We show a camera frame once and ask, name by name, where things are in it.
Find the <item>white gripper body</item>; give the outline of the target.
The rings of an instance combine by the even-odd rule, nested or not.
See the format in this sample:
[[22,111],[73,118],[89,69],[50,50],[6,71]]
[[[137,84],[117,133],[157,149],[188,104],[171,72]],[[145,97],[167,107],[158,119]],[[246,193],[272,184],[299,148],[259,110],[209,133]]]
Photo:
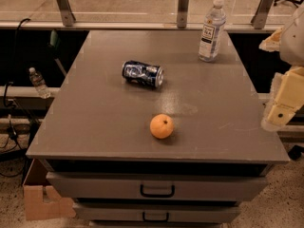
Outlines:
[[293,66],[304,66],[304,5],[294,11],[284,25],[279,54],[282,61]]

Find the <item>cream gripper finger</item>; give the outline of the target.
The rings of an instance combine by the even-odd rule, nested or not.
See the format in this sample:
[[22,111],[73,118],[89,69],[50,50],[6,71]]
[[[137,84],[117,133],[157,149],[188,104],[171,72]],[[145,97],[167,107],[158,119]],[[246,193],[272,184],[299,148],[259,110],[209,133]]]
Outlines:
[[292,66],[284,74],[276,73],[265,106],[261,127],[278,131],[284,127],[304,105],[304,67]]
[[279,51],[282,30],[283,28],[277,29],[269,37],[264,39],[258,48],[268,52]]

